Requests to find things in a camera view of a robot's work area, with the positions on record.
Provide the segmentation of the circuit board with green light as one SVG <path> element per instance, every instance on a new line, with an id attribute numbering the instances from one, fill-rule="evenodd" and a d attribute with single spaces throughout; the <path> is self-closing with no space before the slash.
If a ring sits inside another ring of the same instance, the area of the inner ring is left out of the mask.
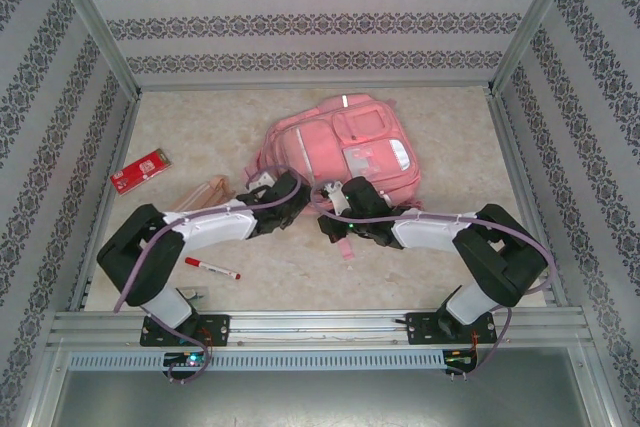
<path id="1" fill-rule="evenodd" d="M 200 368 L 207 363 L 204 352 L 170 352 L 163 357 L 165 368 Z"/>

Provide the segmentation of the aluminium frame post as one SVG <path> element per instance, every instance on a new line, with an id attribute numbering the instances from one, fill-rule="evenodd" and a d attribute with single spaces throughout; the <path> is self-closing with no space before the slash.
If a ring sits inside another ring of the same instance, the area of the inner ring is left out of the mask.
<path id="1" fill-rule="evenodd" d="M 135 80 L 124 55 L 120 51 L 107 22 L 101 15 L 94 0 L 71 0 L 84 25 L 96 42 L 129 99 L 137 100 L 141 88 Z"/>
<path id="2" fill-rule="evenodd" d="M 531 2 L 494 77 L 489 82 L 489 91 L 492 95 L 496 96 L 504 89 L 552 3 L 553 0 L 533 0 Z"/>

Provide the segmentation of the grey metal panel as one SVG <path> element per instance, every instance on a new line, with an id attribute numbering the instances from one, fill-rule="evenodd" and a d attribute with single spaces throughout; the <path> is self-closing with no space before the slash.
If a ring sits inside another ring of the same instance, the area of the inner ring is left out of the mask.
<path id="1" fill-rule="evenodd" d="M 478 372 L 81 370 L 58 356 L 29 427 L 629 427 L 584 349 L 504 349 Z"/>

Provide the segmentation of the red stationery package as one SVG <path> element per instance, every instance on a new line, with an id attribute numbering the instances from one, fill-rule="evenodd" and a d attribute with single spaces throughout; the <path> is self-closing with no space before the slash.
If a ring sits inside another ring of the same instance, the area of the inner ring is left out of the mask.
<path id="1" fill-rule="evenodd" d="M 115 172 L 110 180 L 116 193 L 125 195 L 171 166 L 164 151 L 156 149 Z"/>

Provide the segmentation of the pink student backpack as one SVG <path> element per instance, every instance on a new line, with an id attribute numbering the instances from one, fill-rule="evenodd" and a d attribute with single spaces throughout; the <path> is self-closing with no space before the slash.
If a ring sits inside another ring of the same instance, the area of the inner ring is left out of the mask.
<path id="1" fill-rule="evenodd" d="M 412 203 L 421 168 L 393 100 L 343 94 L 275 122 L 245 168 L 255 183 L 269 166 L 294 168 L 310 184 L 363 176 L 387 203 Z"/>

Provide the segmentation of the aluminium frame bar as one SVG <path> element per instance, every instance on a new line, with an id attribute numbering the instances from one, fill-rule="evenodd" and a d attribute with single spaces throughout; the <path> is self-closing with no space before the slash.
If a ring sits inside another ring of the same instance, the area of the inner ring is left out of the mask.
<path id="1" fill-rule="evenodd" d="M 103 190 L 100 194 L 99 203 L 94 211 L 95 216 L 81 253 L 77 276 L 74 279 L 65 311 L 76 312 L 84 308 L 86 288 L 92 281 L 93 271 L 95 269 L 93 266 L 93 257 L 99 248 L 99 241 L 104 234 L 112 203 L 115 198 L 115 188 L 111 184 L 110 176 L 119 170 L 124 163 L 141 100 L 142 95 L 139 94 L 135 100 L 130 102 L 126 115 L 122 118 L 118 130 L 117 142 L 114 144 L 113 155 L 104 180 Z"/>
<path id="2" fill-rule="evenodd" d="M 314 82 L 235 82 L 235 83 L 181 83 L 156 84 L 140 87 L 141 93 L 186 92 L 186 91 L 240 91 L 240 90 L 310 90 L 337 89 L 340 91 L 362 91 L 370 89 L 396 88 L 462 88 L 482 87 L 489 89 L 489 81 L 479 80 L 411 80 L 411 81 L 314 81 Z"/>
<path id="3" fill-rule="evenodd" d="M 517 139 L 509 123 L 508 116 L 502 100 L 496 97 L 490 90 L 486 90 L 486 100 L 496 136 L 505 161 L 506 170 L 513 188 L 518 210 L 521 214 L 522 225 L 552 253 L 542 219 L 540 217 L 534 192 L 527 177 L 525 163 L 523 162 Z"/>

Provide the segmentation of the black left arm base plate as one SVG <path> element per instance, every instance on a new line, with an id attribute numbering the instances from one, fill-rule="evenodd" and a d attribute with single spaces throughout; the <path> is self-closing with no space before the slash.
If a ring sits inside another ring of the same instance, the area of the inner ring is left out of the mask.
<path id="1" fill-rule="evenodd" d="M 228 315 L 192 314 L 176 330 L 205 346 L 224 347 L 230 331 Z M 143 347 L 180 347 L 193 345 L 175 334 L 169 333 L 157 322 L 146 317 L 142 324 L 140 345 Z"/>

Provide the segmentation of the circuit board with blue light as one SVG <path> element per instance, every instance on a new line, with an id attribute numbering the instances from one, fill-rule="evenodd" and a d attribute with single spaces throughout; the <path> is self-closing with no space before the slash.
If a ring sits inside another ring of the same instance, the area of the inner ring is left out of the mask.
<path id="1" fill-rule="evenodd" d="M 468 374 L 475 370 L 478 365 L 478 355 L 475 348 L 444 350 L 443 355 L 447 370 L 455 374 Z"/>

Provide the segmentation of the beige pink pencil case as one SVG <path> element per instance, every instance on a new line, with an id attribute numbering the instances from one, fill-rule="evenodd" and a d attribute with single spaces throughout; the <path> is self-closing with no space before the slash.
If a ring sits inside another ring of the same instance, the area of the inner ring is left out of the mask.
<path id="1" fill-rule="evenodd" d="M 217 175 L 188 191 L 175 201 L 169 210 L 186 212 L 215 207 L 232 200 L 235 195 L 228 177 Z"/>

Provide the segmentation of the red white marker pen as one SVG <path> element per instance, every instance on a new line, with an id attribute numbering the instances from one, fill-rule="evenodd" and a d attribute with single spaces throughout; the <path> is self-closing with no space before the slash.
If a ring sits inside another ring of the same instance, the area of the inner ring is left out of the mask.
<path id="1" fill-rule="evenodd" d="M 232 278 L 234 280 L 240 280 L 241 279 L 241 274 L 238 273 L 238 272 L 235 272 L 235 271 L 232 271 L 232 270 L 229 270 L 229 269 L 226 269 L 226 268 L 218 267 L 218 266 L 215 266 L 215 265 L 210 264 L 208 262 L 201 261 L 201 260 L 193 258 L 193 257 L 186 257 L 184 259 L 184 262 L 187 265 L 190 265 L 192 267 L 196 267 L 196 268 L 199 268 L 199 269 L 204 269 L 206 271 L 209 271 L 209 272 L 212 272 L 212 273 L 215 273 L 215 274 L 225 275 L 225 276 L 230 277 L 230 278 Z"/>

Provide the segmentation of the aluminium mounting rail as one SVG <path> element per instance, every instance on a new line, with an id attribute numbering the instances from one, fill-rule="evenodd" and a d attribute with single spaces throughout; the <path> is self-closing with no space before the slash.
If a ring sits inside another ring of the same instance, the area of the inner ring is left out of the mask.
<path id="1" fill-rule="evenodd" d="M 418 329 L 401 310 L 231 311 L 230 350 L 409 349 Z M 493 314 L 490 330 L 505 348 L 591 345 L 594 336 L 579 307 L 516 308 Z M 54 316 L 45 347 L 67 351 L 132 351 L 140 346 L 145 315 L 69 312 Z"/>

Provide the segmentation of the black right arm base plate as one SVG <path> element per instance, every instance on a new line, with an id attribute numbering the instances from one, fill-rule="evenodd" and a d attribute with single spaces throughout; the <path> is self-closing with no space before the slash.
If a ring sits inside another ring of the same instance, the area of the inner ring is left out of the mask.
<path id="1" fill-rule="evenodd" d="M 464 325 L 445 312 L 409 312 L 405 316 L 411 345 L 492 344 L 497 340 L 494 318 L 486 312 L 472 324 Z"/>

